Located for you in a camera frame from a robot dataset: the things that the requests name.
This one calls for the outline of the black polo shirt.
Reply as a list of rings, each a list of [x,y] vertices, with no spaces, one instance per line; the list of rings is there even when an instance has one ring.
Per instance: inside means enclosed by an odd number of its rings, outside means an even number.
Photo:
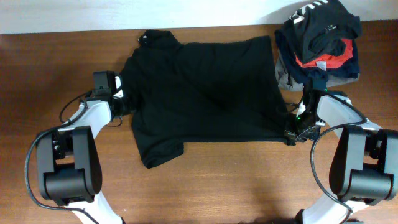
[[[148,169],[182,155],[187,142],[288,141],[267,35],[183,44],[169,31],[147,30],[120,75]]]

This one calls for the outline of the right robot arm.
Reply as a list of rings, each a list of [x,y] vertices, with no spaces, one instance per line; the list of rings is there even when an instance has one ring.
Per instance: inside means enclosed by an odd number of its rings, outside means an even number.
[[[384,129],[356,109],[341,91],[307,88],[292,115],[289,133],[298,142],[311,140],[310,166],[323,192],[302,209],[293,223],[349,223],[350,216],[397,195],[397,131]],[[338,139],[325,187],[316,172],[315,148],[334,132]]]

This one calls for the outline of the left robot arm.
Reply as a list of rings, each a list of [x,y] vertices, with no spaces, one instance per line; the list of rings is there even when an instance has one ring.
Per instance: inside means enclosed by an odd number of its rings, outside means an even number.
[[[40,195],[49,210],[74,213],[82,223],[123,224],[102,193],[103,175],[95,138],[126,112],[122,78],[112,71],[93,74],[94,88],[78,96],[78,110],[60,126],[42,131],[29,152],[36,153]]]

